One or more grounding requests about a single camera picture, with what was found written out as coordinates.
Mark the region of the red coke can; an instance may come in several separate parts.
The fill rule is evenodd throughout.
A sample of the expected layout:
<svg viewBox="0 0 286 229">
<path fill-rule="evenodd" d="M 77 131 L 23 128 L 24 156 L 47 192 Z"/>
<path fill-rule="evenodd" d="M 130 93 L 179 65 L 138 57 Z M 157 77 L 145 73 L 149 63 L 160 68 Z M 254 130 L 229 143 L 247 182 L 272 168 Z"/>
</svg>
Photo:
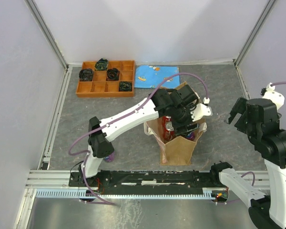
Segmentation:
<svg viewBox="0 0 286 229">
<path fill-rule="evenodd" d="M 170 122 L 172 120 L 172 118 L 168 115 L 164 115 L 162 117 L 162 124 L 165 125 L 167 122 Z"/>
<path fill-rule="evenodd" d="M 163 126 L 163 139 L 165 142 L 169 142 L 175 138 L 174 127 L 172 122 L 166 122 Z"/>
</svg>

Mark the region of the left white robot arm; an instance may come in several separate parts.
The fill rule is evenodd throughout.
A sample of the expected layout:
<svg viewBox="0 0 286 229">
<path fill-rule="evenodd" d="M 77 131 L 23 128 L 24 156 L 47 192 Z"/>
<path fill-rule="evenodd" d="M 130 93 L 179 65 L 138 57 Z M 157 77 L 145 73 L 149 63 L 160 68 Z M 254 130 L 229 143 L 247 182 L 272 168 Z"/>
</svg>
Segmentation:
<svg viewBox="0 0 286 229">
<path fill-rule="evenodd" d="M 194 122 L 202 118 L 205 106 L 189 85 L 180 89 L 160 88 L 137 105 L 109 118 L 89 121 L 88 152 L 81 165 L 79 180 L 85 186 L 95 183 L 103 158 L 114 152 L 112 141 L 124 132 L 151 120 L 167 116 L 178 135 L 195 128 Z"/>
</svg>

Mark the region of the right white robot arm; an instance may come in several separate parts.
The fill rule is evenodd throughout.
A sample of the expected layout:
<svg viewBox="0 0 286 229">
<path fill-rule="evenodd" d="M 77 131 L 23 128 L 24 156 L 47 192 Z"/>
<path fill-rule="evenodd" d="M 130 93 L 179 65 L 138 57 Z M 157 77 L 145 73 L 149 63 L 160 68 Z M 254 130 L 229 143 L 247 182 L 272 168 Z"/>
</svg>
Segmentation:
<svg viewBox="0 0 286 229">
<path fill-rule="evenodd" d="M 227 162 L 212 165 L 209 175 L 213 186 L 223 184 L 239 197 L 258 229 L 286 229 L 286 130 L 280 128 L 277 110 L 272 99 L 240 97 L 227 119 L 230 124 L 240 114 L 235 127 L 264 159 L 270 195 L 255 190 Z"/>
</svg>

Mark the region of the red coke can front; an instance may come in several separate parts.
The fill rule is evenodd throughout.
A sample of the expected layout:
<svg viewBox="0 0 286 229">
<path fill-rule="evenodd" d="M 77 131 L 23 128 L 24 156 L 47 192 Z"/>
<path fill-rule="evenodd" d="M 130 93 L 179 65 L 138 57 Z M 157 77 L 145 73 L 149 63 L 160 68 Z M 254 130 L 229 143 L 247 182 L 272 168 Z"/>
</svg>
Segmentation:
<svg viewBox="0 0 286 229">
<path fill-rule="evenodd" d="M 175 138 L 174 127 L 172 122 L 166 122 L 163 126 L 163 139 L 165 142 L 169 142 Z"/>
</svg>

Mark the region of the purple fanta can front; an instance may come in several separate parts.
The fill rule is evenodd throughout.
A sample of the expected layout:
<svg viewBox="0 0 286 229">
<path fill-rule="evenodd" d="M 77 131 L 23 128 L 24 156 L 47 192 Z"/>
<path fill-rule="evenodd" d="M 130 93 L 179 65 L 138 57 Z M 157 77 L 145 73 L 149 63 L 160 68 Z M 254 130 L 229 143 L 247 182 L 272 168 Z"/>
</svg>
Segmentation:
<svg viewBox="0 0 286 229">
<path fill-rule="evenodd" d="M 106 156 L 103 160 L 107 163 L 110 163 L 114 160 L 114 157 L 115 157 L 115 153 L 111 153 L 109 156 Z"/>
</svg>

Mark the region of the brown canvas tote bag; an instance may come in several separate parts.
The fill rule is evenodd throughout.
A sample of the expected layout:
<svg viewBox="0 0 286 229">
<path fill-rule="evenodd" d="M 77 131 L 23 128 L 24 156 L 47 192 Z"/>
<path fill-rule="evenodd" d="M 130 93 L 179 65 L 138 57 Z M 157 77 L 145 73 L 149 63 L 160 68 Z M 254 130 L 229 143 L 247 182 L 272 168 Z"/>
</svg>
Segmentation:
<svg viewBox="0 0 286 229">
<path fill-rule="evenodd" d="M 160 88 L 151 97 L 156 106 L 159 118 L 144 123 L 146 135 L 153 135 L 160 147 L 160 164 L 164 166 L 190 165 L 193 151 L 201 135 L 207 130 L 205 117 L 196 121 L 200 127 L 194 131 L 194 141 L 187 140 L 186 135 L 175 135 L 169 142 L 163 139 L 162 117 L 172 117 L 177 108 L 193 109 L 201 103 L 198 94 L 187 84 L 183 83 L 174 89 Z"/>
</svg>

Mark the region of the purple fanta can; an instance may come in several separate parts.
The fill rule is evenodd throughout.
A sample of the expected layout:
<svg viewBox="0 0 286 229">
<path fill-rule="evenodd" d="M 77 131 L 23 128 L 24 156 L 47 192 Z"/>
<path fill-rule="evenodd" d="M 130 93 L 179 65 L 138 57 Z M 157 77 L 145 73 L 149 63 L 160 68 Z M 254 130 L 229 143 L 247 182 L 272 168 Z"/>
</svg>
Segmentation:
<svg viewBox="0 0 286 229">
<path fill-rule="evenodd" d="M 106 156 L 103 160 L 107 163 L 110 163 L 114 160 L 114 157 L 115 157 L 115 153 L 111 153 L 109 156 Z"/>
<path fill-rule="evenodd" d="M 188 133 L 188 134 L 185 136 L 185 138 L 186 138 L 187 140 L 194 141 L 194 139 L 195 139 L 195 133 L 194 133 L 194 132 L 190 132 L 190 133 Z"/>
</svg>

